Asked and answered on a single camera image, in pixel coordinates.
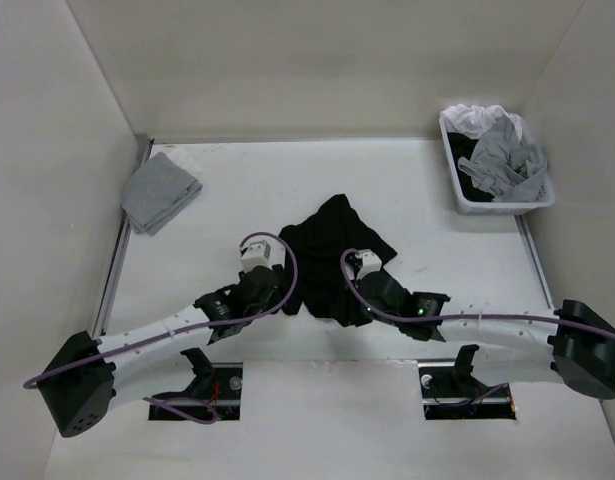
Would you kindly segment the black tank top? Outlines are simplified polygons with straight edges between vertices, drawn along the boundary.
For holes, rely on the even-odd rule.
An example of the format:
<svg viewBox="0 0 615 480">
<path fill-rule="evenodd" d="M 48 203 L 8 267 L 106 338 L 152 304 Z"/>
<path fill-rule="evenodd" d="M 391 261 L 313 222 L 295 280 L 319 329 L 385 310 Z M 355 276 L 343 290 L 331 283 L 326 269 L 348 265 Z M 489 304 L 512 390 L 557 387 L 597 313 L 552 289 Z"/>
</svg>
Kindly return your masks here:
<svg viewBox="0 0 615 480">
<path fill-rule="evenodd" d="M 293 316 L 306 307 L 313 317 L 333 319 L 343 327 L 371 322 L 348 291 L 341 255 L 349 248 L 369 249 L 387 263 L 397 251 L 360 219 L 346 195 L 332 196 L 302 223 L 284 227 L 280 238 L 291 247 L 298 265 L 297 284 L 283 307 L 285 314 Z"/>
</svg>

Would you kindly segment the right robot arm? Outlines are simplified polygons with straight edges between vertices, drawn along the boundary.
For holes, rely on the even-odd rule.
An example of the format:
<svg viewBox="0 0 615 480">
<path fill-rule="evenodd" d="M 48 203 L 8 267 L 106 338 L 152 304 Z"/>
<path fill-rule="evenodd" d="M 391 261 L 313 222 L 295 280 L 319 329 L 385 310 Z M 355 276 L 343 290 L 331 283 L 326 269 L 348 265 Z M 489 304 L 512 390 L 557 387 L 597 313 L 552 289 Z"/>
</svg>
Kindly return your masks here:
<svg viewBox="0 0 615 480">
<path fill-rule="evenodd" d="M 615 328 L 583 302 L 566 300 L 544 314 L 469 308 L 444 315 L 447 295 L 411 293 L 385 270 L 346 283 L 369 319 L 417 341 L 459 344 L 450 380 L 462 395 L 485 385 L 549 382 L 598 400 L 615 399 Z"/>
</svg>

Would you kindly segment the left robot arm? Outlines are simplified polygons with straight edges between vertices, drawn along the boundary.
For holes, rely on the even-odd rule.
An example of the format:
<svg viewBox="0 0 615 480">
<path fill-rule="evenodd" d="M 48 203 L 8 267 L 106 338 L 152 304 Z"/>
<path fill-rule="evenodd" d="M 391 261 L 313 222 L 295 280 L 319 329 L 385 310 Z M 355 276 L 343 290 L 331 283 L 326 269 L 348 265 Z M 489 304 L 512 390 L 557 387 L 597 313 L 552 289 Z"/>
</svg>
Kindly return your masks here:
<svg viewBox="0 0 615 480">
<path fill-rule="evenodd" d="M 147 326 L 97 338 L 78 332 L 25 386 L 39 391 L 64 438 L 83 434 L 109 410 L 134 400 L 163 410 L 178 399 L 206 406 L 202 397 L 215 368 L 202 348 L 278 312 L 295 284 L 279 265 L 256 267 Z"/>
</svg>

